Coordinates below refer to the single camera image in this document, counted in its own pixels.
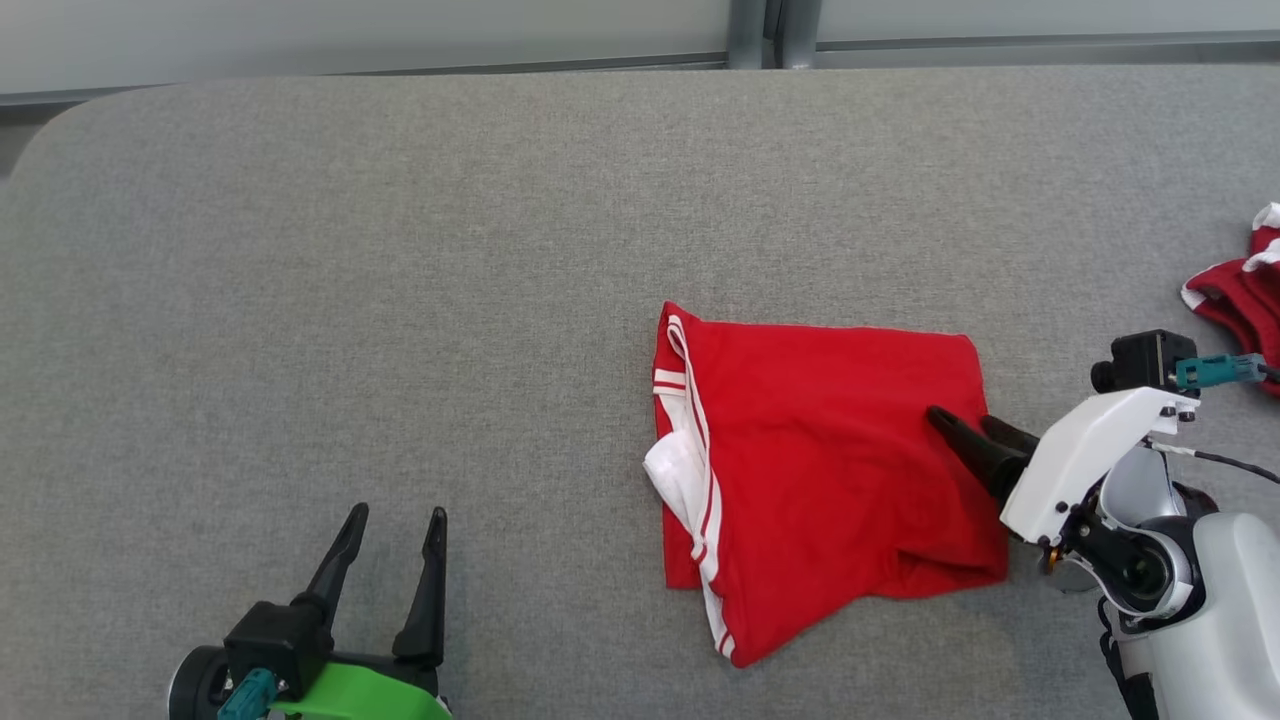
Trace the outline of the red and white shorts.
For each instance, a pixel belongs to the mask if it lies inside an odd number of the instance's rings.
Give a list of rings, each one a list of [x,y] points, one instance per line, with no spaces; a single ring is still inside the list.
[[[1254,217],[1249,251],[1188,279],[1183,302],[1225,329],[1244,354],[1260,354],[1280,370],[1280,202]]]
[[[700,591],[748,667],[855,600],[1005,582],[995,501],[928,407],[987,413],[964,334],[712,322],[660,310],[652,366],[666,583]]]

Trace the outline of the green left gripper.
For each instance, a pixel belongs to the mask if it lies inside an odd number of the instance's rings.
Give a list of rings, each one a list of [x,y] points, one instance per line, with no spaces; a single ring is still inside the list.
[[[291,601],[291,607],[315,611],[324,629],[332,629],[367,520],[369,505],[356,503],[306,589]],[[424,667],[440,666],[444,659],[447,539],[447,511],[436,506],[422,543],[422,571],[410,612],[392,647],[399,662],[340,655],[323,667],[305,694],[275,700],[269,706],[271,720],[454,720],[439,694],[436,670]]]

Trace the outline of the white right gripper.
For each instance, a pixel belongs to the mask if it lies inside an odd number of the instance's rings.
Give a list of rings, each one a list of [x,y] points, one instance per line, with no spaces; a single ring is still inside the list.
[[[1034,544],[1062,543],[1068,514],[1119,461],[1152,433],[1175,436],[1196,397],[1140,387],[1094,395],[1039,438],[984,415],[974,428],[941,406],[925,419],[987,493],[1004,503],[1000,521]]]

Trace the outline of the grey metal post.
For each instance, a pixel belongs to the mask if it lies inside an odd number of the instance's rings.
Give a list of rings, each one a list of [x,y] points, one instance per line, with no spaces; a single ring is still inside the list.
[[[823,0],[780,0],[774,60],[780,69],[808,70],[817,63]]]
[[[730,0],[724,67],[731,70],[763,68],[768,0]]]

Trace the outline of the grey partition base rail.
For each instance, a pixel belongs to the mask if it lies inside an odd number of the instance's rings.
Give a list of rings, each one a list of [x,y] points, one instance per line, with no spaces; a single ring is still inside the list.
[[[1280,29],[819,42],[817,69],[1280,64]]]
[[[411,68],[399,70],[348,70],[332,72],[330,77],[412,77],[412,76],[490,76],[490,74],[522,74],[522,73],[548,73],[548,72],[579,72],[579,70],[645,70],[645,69],[689,69],[689,68],[723,68],[728,60],[726,51],[718,53],[681,53],[648,56],[613,56],[598,59],[557,60],[557,61],[525,61],[504,64],[472,64],[458,67],[433,67]],[[67,106],[87,102],[97,97],[114,94],[129,92],[142,88],[156,88],[151,85],[127,85],[99,88],[70,88],[56,91],[0,94],[0,108],[44,108]]]

